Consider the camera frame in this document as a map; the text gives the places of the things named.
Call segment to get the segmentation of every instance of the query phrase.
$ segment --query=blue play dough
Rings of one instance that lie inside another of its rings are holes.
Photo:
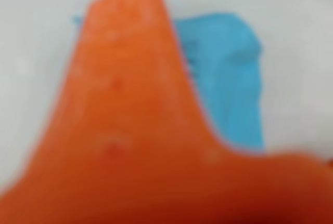
[[[263,151],[261,46],[233,14],[176,20],[184,55],[215,129],[237,148]]]

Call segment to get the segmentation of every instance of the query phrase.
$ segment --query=orange clay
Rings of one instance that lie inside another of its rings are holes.
[[[332,224],[333,174],[305,156],[222,147],[162,0],[98,0],[0,223]]]

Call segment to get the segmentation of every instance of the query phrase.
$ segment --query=white table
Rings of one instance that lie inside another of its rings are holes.
[[[90,0],[0,0],[0,189],[24,168]],[[166,0],[173,17],[233,11],[263,43],[269,151],[333,156],[333,0]]]

